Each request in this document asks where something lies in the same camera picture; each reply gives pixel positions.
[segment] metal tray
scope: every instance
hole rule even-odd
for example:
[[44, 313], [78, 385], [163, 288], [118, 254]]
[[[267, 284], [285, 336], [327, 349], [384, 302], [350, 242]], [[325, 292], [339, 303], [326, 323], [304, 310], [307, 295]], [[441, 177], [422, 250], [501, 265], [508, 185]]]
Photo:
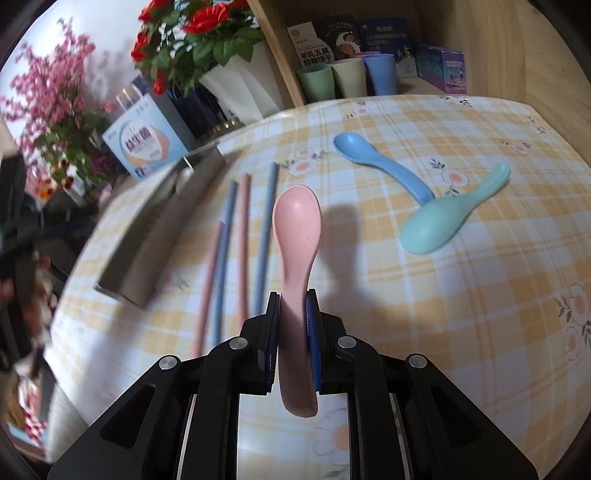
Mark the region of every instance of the metal tray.
[[[179, 173], [193, 175], [175, 191]], [[144, 307], [195, 206], [227, 165], [217, 147], [199, 148], [181, 159], [152, 193], [111, 256], [95, 290]]]

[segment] red rose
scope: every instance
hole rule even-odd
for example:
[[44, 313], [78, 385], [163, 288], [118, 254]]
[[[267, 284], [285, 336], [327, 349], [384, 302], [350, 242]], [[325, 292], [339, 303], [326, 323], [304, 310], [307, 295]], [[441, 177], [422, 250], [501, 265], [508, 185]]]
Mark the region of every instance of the red rose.
[[139, 14], [138, 20], [141, 20], [142, 22], [149, 22], [152, 20], [152, 14], [150, 13], [150, 10], [153, 8], [166, 7], [169, 3], [170, 0], [151, 0], [150, 4]]
[[183, 31], [186, 33], [202, 34], [209, 32], [216, 25], [228, 19], [228, 6], [217, 4], [213, 7], [203, 7], [197, 10], [191, 20], [185, 23]]
[[134, 49], [131, 51], [131, 58], [138, 63], [146, 58], [146, 54], [142, 51], [142, 47], [148, 44], [148, 32], [141, 30], [138, 33], [138, 38], [135, 40]]
[[246, 0], [234, 0], [230, 4], [230, 8], [235, 8], [236, 10], [248, 10], [250, 6]]
[[168, 88], [168, 74], [164, 70], [159, 70], [156, 75], [156, 81], [152, 85], [152, 90], [156, 95], [162, 95]]

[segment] box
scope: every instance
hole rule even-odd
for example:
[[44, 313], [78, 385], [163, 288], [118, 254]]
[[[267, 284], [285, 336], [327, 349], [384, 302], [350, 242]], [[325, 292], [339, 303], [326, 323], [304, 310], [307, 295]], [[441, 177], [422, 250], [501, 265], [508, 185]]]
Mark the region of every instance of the box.
[[166, 95], [144, 95], [103, 134], [136, 180], [185, 156], [195, 139]]
[[417, 75], [431, 83], [433, 75], [431, 74], [431, 52], [428, 45], [417, 44], [415, 47], [417, 52]]
[[354, 57], [361, 51], [361, 40], [352, 15], [338, 15], [288, 27], [300, 63], [331, 63]]
[[396, 76], [416, 77], [417, 63], [413, 41], [403, 18], [376, 18], [358, 22], [359, 35], [365, 50], [391, 53], [396, 58]]
[[445, 93], [466, 93], [464, 54], [448, 48], [431, 48], [431, 82]]

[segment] metal bolt head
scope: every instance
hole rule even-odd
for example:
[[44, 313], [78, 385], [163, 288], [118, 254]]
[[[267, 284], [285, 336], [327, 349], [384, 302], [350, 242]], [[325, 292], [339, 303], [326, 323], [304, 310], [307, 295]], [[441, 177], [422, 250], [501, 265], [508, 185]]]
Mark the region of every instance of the metal bolt head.
[[248, 340], [242, 337], [235, 337], [230, 340], [230, 348], [232, 350], [242, 350], [248, 345]]
[[162, 357], [160, 359], [160, 362], [158, 362], [158, 366], [162, 369], [162, 370], [170, 370], [171, 368], [174, 368], [177, 364], [177, 359], [173, 356], [165, 356]]
[[427, 359], [422, 355], [411, 355], [408, 363], [414, 368], [425, 368], [427, 366]]
[[337, 343], [341, 348], [353, 348], [355, 345], [357, 345], [357, 341], [349, 335], [342, 336], [339, 338]]

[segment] wooden shelf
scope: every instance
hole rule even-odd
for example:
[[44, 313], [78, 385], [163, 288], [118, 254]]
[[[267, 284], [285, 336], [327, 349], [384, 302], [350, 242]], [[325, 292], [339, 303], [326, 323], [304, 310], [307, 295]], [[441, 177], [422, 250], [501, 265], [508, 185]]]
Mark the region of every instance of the wooden shelf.
[[[248, 0], [293, 106], [305, 105], [300, 62], [287, 27], [329, 15], [399, 17], [412, 37], [465, 55], [468, 95], [534, 107], [591, 165], [591, 85], [558, 32], [527, 0]], [[442, 95], [422, 79], [400, 79], [399, 94]]]
[[440, 89], [419, 77], [396, 79], [396, 89], [399, 95], [445, 95]]

